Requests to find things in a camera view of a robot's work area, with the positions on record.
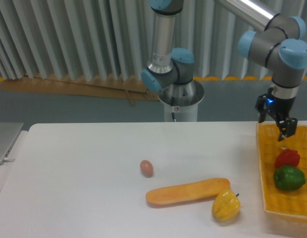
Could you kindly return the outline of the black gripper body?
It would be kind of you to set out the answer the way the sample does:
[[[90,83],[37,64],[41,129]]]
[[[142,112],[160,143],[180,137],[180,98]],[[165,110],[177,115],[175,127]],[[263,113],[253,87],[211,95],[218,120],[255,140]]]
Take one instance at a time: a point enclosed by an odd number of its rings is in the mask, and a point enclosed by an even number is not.
[[[290,110],[294,104],[295,97],[290,99],[280,99],[271,96],[266,100],[266,109],[268,115],[275,121],[284,121],[290,119]]]

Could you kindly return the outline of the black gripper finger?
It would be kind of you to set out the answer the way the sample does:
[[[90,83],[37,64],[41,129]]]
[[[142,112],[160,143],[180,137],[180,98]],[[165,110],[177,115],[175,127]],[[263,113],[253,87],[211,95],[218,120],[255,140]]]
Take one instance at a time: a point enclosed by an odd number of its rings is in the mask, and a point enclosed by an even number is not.
[[[258,112],[258,123],[262,123],[266,120],[268,114],[266,106],[267,94],[260,95],[257,98],[255,109]]]
[[[277,123],[279,128],[279,137],[278,141],[282,141],[285,138],[288,138],[296,133],[298,120],[296,118],[286,118]]]

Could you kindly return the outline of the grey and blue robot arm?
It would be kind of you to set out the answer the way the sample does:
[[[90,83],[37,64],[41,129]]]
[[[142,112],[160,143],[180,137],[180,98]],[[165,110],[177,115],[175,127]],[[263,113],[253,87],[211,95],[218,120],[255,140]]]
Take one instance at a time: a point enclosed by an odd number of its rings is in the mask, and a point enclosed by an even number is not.
[[[158,93],[165,121],[196,121],[204,89],[193,79],[194,55],[172,46],[175,17],[184,3],[151,0],[149,5],[154,11],[153,40],[141,78],[148,90]],[[220,5],[253,27],[239,39],[239,54],[272,72],[271,86],[255,104],[258,121],[271,117],[279,128],[279,140],[294,135],[298,121],[289,112],[307,67],[305,22],[297,16],[283,17],[251,0],[222,0]]]

